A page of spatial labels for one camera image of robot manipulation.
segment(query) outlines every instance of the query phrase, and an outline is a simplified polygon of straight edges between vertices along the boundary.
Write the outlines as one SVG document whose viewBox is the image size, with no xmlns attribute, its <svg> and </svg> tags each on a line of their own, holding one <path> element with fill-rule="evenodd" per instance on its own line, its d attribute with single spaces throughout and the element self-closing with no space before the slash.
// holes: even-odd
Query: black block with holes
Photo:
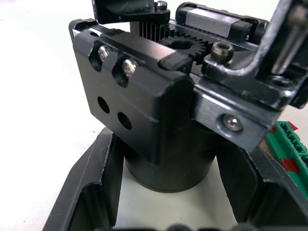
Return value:
<svg viewBox="0 0 308 231">
<path fill-rule="evenodd" d="M 139 35 L 101 32 L 72 38 L 91 113 L 135 151 L 126 163 L 144 186 L 177 192 L 198 184 L 220 137 L 190 120 L 192 59 Z M 103 62 L 101 45 L 112 49 Z M 130 79 L 122 69 L 127 58 L 139 63 Z"/>
</svg>

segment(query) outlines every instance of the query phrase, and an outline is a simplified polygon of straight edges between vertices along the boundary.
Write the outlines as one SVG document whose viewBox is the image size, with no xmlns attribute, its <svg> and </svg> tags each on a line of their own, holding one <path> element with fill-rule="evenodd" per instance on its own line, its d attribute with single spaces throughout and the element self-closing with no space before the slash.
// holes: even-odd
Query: red part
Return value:
<svg viewBox="0 0 308 231">
<path fill-rule="evenodd" d="M 289 172 L 300 172 L 299 167 L 297 166 L 294 159 L 283 159 L 280 158 L 280 163 L 282 167 Z"/>
<path fill-rule="evenodd" d="M 274 133 L 277 130 L 276 126 L 273 126 L 270 130 L 270 133 Z"/>
<path fill-rule="evenodd" d="M 289 125 L 291 125 L 293 131 L 297 130 L 298 128 L 296 126 L 294 126 L 294 124 L 292 124 L 290 121 L 288 121 Z"/>
</svg>

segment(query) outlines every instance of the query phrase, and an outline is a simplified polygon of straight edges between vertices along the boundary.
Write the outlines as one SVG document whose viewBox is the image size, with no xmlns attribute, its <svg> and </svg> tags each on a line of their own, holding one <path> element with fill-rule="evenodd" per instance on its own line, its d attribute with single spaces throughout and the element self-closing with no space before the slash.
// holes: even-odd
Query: spur gear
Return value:
<svg viewBox="0 0 308 231">
<path fill-rule="evenodd" d="M 177 50 L 182 54 L 186 54 L 197 62 L 197 65 L 203 62 L 203 58 L 207 55 L 208 42 L 191 37 L 190 35 L 180 34 L 176 32 L 174 36 L 168 36 L 158 41 L 159 44 Z"/>
</svg>

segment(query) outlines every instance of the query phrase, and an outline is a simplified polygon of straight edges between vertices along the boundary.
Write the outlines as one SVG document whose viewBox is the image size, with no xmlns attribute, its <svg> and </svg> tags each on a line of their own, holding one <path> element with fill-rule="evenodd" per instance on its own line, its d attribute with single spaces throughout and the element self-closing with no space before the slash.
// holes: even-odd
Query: green plastic part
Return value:
<svg viewBox="0 0 308 231">
<path fill-rule="evenodd" d="M 293 159 L 299 172 L 288 171 L 289 176 L 308 198 L 308 153 L 300 138 L 293 132 L 288 122 L 277 121 L 271 133 L 266 136 L 266 143 L 275 159 Z"/>
</svg>

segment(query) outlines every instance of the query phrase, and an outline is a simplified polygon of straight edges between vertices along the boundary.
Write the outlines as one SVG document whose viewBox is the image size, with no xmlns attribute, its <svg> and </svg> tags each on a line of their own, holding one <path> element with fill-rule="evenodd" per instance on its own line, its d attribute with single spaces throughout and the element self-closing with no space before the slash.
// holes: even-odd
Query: white table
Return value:
<svg viewBox="0 0 308 231">
<path fill-rule="evenodd" d="M 195 2 L 268 20 L 277 3 Z M 173 18 L 180 3 L 169 1 Z M 1 231 L 43 228 L 69 170 L 103 128 L 89 112 L 68 33 L 69 22 L 92 17 L 90 0 L 0 3 Z M 289 107 L 282 116 L 300 128 L 306 145 L 307 112 Z M 124 168 L 117 227 L 163 230 L 173 223 L 192 229 L 236 223 L 216 162 L 198 186 L 173 194 L 138 185 Z"/>
</svg>

